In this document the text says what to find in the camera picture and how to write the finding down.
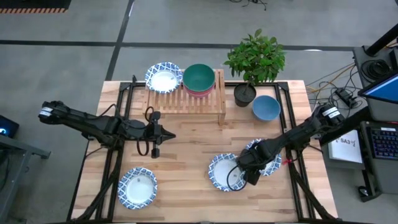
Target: pink bowl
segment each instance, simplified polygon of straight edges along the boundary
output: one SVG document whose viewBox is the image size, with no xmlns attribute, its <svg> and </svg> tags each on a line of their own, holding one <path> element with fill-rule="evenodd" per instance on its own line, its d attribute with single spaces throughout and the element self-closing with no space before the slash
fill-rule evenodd
<svg viewBox="0 0 398 224">
<path fill-rule="evenodd" d="M 211 93 L 211 91 L 213 91 L 214 86 L 215 85 L 213 85 L 211 88 L 209 88 L 208 90 L 203 91 L 203 92 L 196 92 L 196 91 L 189 90 L 185 85 L 184 85 L 184 88 L 189 95 L 196 97 L 196 98 L 202 98 L 202 97 L 208 96 Z"/>
</svg>

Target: keyboard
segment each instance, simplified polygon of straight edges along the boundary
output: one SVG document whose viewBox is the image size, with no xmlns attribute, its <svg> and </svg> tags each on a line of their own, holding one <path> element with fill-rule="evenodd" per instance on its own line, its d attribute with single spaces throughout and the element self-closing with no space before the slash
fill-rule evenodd
<svg viewBox="0 0 398 224">
<path fill-rule="evenodd" d="M 398 160 L 398 132 L 371 129 L 374 156 L 381 159 Z"/>
</svg>

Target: gray floor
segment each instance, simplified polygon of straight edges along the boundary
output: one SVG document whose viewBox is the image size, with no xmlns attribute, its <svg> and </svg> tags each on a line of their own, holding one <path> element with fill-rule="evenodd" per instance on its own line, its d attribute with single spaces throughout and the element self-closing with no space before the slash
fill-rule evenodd
<svg viewBox="0 0 398 224">
<path fill-rule="evenodd" d="M 116 41 L 127 2 L 73 0 L 66 14 L 0 14 L 0 39 Z M 124 41 L 237 44 L 261 27 L 285 45 L 354 46 L 371 44 L 398 21 L 394 0 L 278 0 L 268 1 L 266 12 L 261 5 L 243 4 L 136 0 Z M 113 80 L 129 80 L 133 74 L 142 79 L 148 67 L 165 60 L 182 68 L 205 63 L 228 74 L 222 65 L 227 51 L 122 48 Z M 6 96 L 0 98 L 0 114 L 21 124 L 18 139 L 52 151 L 47 161 L 32 160 L 11 213 L 29 223 L 62 222 L 87 141 L 70 128 L 40 123 L 37 113 L 42 102 L 50 100 L 94 113 L 113 48 L 0 45 L 0 52 L 0 94 Z M 306 83 L 353 61 L 350 52 L 307 51 L 288 51 L 286 60 L 278 79 Z M 335 83 L 343 86 L 347 80 L 344 74 Z M 354 82 L 360 86 L 357 76 Z M 360 172 L 329 166 L 328 175 L 340 218 L 371 223 L 398 219 L 398 196 L 360 202 L 355 189 L 362 184 Z"/>
</svg>

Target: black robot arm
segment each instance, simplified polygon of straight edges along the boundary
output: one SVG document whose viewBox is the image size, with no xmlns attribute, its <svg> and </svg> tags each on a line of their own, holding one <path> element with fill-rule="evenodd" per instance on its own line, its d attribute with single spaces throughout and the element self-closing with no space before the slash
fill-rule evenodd
<svg viewBox="0 0 398 224">
<path fill-rule="evenodd" d="M 327 133 L 339 128 L 343 120 L 343 115 L 336 107 L 331 105 L 319 106 L 311 117 L 296 128 L 277 138 L 266 139 L 253 144 L 251 150 L 243 149 L 238 157 L 238 166 L 246 171 L 248 182 L 256 185 L 260 177 L 259 170 L 264 169 L 268 162 L 274 160 L 283 147 L 293 145 L 292 148 L 302 150 L 309 145 L 310 138 L 313 135 Z"/>
<path fill-rule="evenodd" d="M 153 111 L 149 115 L 147 118 L 149 123 L 145 125 L 136 119 L 124 119 L 121 116 L 95 116 L 71 109 L 61 101 L 52 101 L 43 103 L 39 119 L 45 124 L 64 124 L 81 131 L 86 138 L 93 136 L 104 147 L 115 146 L 120 138 L 153 141 L 158 145 L 175 138 L 173 133 L 166 131 L 162 125 L 158 124 L 160 119 L 158 111 Z"/>
</svg>

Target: power strip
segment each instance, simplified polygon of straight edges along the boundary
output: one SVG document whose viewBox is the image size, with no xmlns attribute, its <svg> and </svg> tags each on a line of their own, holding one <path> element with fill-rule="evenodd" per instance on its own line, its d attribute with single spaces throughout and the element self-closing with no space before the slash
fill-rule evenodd
<svg viewBox="0 0 398 224">
<path fill-rule="evenodd" d="M 358 102 L 343 88 L 338 88 L 335 91 L 336 95 L 347 105 L 348 108 L 354 108 Z"/>
</svg>

